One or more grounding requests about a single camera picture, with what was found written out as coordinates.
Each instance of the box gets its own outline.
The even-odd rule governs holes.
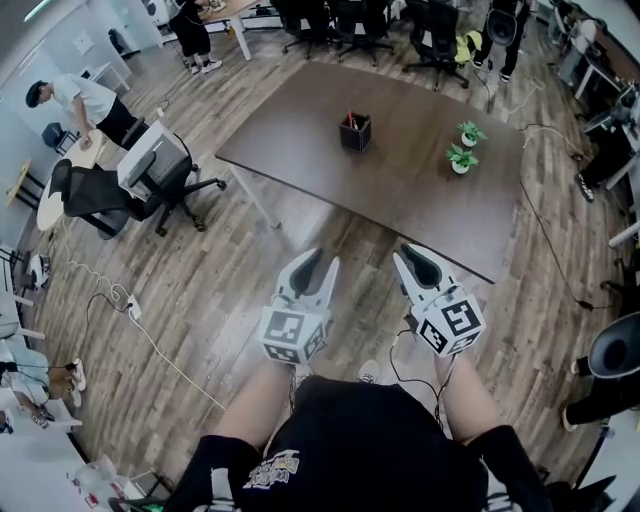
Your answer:
[[[353,114],[358,129],[349,126],[349,116],[340,124],[340,142],[346,148],[364,153],[371,142],[371,117]]]

